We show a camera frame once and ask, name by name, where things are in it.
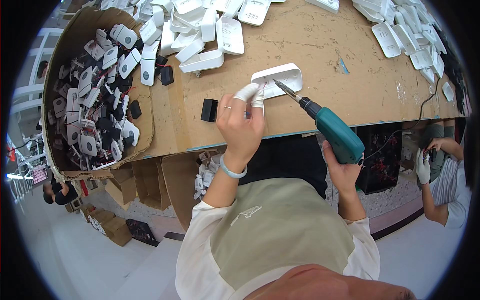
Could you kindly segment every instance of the hair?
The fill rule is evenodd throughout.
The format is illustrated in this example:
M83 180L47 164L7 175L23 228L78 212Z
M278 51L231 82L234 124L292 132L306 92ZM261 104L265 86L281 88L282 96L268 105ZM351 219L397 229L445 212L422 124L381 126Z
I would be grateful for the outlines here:
M43 75L43 70L45 70L45 68L48 66L48 61L46 60L42 60L39 64L38 64L38 70L36 72L36 76L37 78L42 78L42 75Z
M405 294L397 298L397 300L416 300L416 299L417 298L415 297L415 295L412 293L411 290L407 290Z
M53 204L53 198L49 194L47 194L45 191L47 189L47 183L45 182L43 184L43 200L47 202L48 204Z

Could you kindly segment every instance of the gloved hand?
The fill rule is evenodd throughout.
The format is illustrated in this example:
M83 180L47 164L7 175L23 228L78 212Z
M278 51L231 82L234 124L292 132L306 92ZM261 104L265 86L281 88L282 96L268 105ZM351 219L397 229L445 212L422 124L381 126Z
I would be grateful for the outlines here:
M224 162L235 173L242 173L262 140L264 99L263 89L249 84L235 95L224 95L217 106L216 125L227 142ZM251 107L251 117L245 120L247 106Z
M430 164L428 160L430 156L427 154L425 159L423 159L423 151L419 148L417 150L417 176L421 184L427 184L430 181Z

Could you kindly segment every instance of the black cable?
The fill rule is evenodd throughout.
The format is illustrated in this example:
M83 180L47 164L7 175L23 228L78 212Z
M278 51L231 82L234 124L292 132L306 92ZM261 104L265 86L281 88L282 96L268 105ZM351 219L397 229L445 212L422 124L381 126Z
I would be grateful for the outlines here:
M423 105L425 105L425 103L427 103L428 101L430 101L433 96L435 96L437 94L437 89L438 89L438 84L440 82L440 79L438 79L437 81L437 85L435 86L435 93L433 93L433 95L431 95L430 97L428 97L427 100L423 101L421 106L420 106L420 116L419 116L419 119L417 120L417 123L415 123L413 126L410 126L408 128L405 128L405 129L399 129L399 130L395 130L394 132L392 132L392 134L388 137L388 139L385 141L385 143L383 144L383 146L381 146L380 148L378 148L377 151L373 152L372 154L370 154L369 156L367 156L366 158L364 158L364 160L360 161L360 164L365 162L365 160L369 159L370 157L374 156L375 154L377 154L378 152L380 152L380 150L382 150L388 143L388 141L392 138L392 136L397 133L397 132L402 132L403 130L409 130L409 129L412 129L413 127L417 126L418 123L420 123L420 120L421 120L421 114L422 114L422 111L423 111Z
M38 145L43 145L43 143L39 143L37 140L28 140L25 144L21 145L20 147L16 147L16 148L14 148L14 149L12 149L12 150L9 150L7 153L10 153L10 152L12 152L12 151L14 151L14 150L17 150L17 149L20 149L20 148L22 148L22 147L25 147L25 145L27 145L29 141L34 141L34 142L36 142Z

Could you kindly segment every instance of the cardboard box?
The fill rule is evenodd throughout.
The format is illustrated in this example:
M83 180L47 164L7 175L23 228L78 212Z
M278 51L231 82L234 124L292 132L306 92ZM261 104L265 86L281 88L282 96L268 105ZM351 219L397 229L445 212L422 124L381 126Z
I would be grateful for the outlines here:
M103 208L97 208L96 210L94 211L91 211L88 216L87 216L87 219L92 222L93 221L93 218L97 215L97 214L100 214L101 212L103 212L104 209Z
M104 210L103 212L96 214L93 220L96 220L98 224L102 225L113 218L115 218L115 214L113 212Z
M105 190L112 196L115 202L124 207L133 201L137 195L133 171L131 168L128 168L111 170L111 173L113 178L108 179Z
M95 209L95 206L93 206L90 203L80 206L80 214L82 215L82 218L85 220L85 222L90 223L88 216L94 209Z
M73 207L70 203L65 204L65 209L68 213L73 213Z
M132 239L132 234L128 229L125 219L119 216L103 224L102 228L105 230L106 236L119 246L125 245Z
M198 174L198 155L204 151L178 153L162 158L162 170L168 197L182 228L187 231L192 219L192 209L200 200L195 200L195 178Z
M54 148L55 126L50 126L47 119L47 112L53 108L53 100L59 97L59 94L53 91L53 86L58 79L60 67L80 54L84 53L84 45L95 38L97 28L111 29L115 24L124 24L139 35L141 24L127 13L116 8L109 8L106 11L96 11L95 8L85 7L81 9L68 23L60 35L57 45L53 51L48 72L45 77L42 101L42 124L44 124L43 140L47 159L50 162L52 173L58 180L72 179L105 179L113 175L107 169L95 171L81 171L73 165L65 155L64 150ZM142 115L133 120L134 125L140 130L138 144L130 147L124 153L124 159L116 163L111 169L117 169L134 159L138 154L144 152L152 142L153 138L153 117L152 101L150 97L150 87L140 83L140 66L137 66L133 72L133 85L135 88L129 92L130 101L137 100Z
M160 210L165 210L170 206L161 158L133 161L132 170L141 203Z

